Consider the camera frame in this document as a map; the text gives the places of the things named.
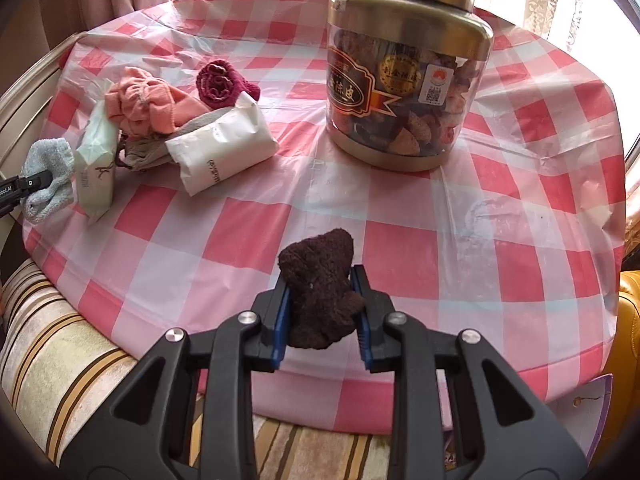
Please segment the striped sofa cushion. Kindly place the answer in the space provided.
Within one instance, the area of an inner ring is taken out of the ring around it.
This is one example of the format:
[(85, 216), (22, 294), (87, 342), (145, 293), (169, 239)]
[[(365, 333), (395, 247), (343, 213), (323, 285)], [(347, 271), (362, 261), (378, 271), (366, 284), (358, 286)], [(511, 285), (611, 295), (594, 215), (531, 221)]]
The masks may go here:
[[(63, 298), (32, 259), (1, 280), (1, 390), (47, 463), (136, 365)], [(263, 479), (384, 479), (390, 440), (256, 416)]]

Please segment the gold lidded snack jar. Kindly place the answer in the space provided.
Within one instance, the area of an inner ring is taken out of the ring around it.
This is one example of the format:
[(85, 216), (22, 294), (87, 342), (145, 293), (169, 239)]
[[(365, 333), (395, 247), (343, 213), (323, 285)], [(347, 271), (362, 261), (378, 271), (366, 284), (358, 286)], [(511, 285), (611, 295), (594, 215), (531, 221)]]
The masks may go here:
[(474, 0), (330, 0), (326, 132), (378, 168), (440, 166), (493, 44)]

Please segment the purple white storage box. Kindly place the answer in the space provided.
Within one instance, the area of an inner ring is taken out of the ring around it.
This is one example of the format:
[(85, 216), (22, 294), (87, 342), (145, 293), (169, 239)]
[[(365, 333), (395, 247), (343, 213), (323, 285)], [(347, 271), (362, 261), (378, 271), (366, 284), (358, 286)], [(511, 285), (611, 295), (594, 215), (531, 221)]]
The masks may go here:
[(613, 376), (601, 375), (548, 404), (590, 463), (600, 443), (611, 405)]

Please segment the salmon pink cloth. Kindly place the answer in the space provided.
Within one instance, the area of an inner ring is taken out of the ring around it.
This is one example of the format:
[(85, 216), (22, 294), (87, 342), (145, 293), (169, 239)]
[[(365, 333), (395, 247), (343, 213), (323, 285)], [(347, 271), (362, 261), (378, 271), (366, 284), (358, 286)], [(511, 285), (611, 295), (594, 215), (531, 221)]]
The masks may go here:
[(170, 136), (210, 111), (202, 101), (142, 68), (126, 67), (104, 94), (105, 113), (127, 136)]

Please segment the dark red rolled sock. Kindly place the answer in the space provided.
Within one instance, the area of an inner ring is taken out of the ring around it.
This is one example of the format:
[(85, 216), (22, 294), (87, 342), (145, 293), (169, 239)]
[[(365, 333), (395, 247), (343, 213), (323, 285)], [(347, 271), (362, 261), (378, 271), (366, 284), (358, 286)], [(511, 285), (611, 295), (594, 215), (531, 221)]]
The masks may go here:
[(217, 58), (207, 63), (196, 75), (198, 97), (212, 110), (235, 106), (242, 92), (254, 101), (260, 98), (257, 84), (247, 81), (227, 60)]

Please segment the mint green wipes pack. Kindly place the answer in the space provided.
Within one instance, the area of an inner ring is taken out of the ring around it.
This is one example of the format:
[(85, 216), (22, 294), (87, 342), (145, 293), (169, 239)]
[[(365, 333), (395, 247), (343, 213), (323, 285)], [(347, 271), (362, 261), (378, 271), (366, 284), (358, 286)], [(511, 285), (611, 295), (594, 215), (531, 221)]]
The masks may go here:
[(103, 217), (113, 203), (119, 128), (106, 112), (105, 93), (111, 85), (107, 79), (89, 88), (93, 108), (75, 150), (77, 203), (90, 224)]

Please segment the cream wooden cabinet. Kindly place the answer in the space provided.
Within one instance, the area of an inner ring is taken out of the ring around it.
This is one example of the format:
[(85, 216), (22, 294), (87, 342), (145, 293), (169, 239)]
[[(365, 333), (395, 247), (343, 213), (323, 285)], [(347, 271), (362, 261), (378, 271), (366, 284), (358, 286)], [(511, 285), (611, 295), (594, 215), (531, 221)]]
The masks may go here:
[(83, 32), (40, 58), (1, 96), (1, 179), (17, 176), (42, 133), (66, 58)]

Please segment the pink checkered tablecloth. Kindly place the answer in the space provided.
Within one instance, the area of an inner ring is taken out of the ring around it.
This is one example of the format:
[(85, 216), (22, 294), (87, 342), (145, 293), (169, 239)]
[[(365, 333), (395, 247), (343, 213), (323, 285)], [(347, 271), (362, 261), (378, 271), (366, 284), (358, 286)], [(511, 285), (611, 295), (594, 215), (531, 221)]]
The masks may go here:
[(198, 195), (178, 169), (119, 170), (97, 222), (68, 207), (27, 251), (100, 332), (142, 356), (248, 309), (288, 244), (342, 228), (372, 287), (425, 325), (478, 330), (538, 396), (596, 376), (616, 327), (625, 226), (614, 100), (584, 66), (491, 16), (496, 41), (449, 158), (422, 174), (358, 162), (324, 132), (329, 0), (178, 0), (78, 40), (46, 136), (76, 143), (89, 91), (128, 66), (192, 91), (209, 58), (262, 89), (279, 151)]

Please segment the grey beige cloth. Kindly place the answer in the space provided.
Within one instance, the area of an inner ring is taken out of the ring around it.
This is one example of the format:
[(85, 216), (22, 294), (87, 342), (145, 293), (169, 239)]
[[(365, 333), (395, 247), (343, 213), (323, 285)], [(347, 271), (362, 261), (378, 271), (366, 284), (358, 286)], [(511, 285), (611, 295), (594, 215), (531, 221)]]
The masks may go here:
[(172, 164), (174, 160), (166, 146), (168, 140), (177, 139), (178, 136), (209, 125), (229, 110), (230, 107), (224, 107), (195, 117), (171, 134), (152, 133), (146, 138), (133, 138), (122, 132), (117, 143), (115, 165), (130, 171), (144, 171)]

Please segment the light blue towel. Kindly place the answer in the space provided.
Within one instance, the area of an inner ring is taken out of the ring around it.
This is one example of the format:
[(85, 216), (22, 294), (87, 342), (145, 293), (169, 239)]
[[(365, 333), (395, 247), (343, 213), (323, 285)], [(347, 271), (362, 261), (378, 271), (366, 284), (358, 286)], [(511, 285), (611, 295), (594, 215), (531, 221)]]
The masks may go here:
[(21, 176), (34, 185), (23, 200), (23, 214), (28, 222), (43, 222), (73, 203), (74, 162), (73, 150), (63, 138), (32, 144), (21, 170)]

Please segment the dark brown sock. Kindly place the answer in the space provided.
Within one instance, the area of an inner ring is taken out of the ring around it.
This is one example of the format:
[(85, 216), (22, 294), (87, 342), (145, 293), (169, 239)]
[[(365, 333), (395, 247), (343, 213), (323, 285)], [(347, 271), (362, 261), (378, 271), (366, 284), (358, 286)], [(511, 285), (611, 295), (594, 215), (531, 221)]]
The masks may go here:
[(352, 290), (354, 240), (342, 228), (285, 247), (278, 257), (290, 290), (288, 345), (324, 350), (356, 330), (366, 302)]

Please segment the white tissue pack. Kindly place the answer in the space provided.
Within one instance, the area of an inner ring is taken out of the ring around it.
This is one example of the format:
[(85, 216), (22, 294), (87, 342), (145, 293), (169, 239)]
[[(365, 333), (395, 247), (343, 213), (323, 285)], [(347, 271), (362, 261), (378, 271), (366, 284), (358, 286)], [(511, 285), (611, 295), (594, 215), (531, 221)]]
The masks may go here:
[(279, 148), (247, 92), (240, 93), (235, 106), (215, 110), (213, 115), (206, 124), (165, 142), (190, 196), (264, 162)]

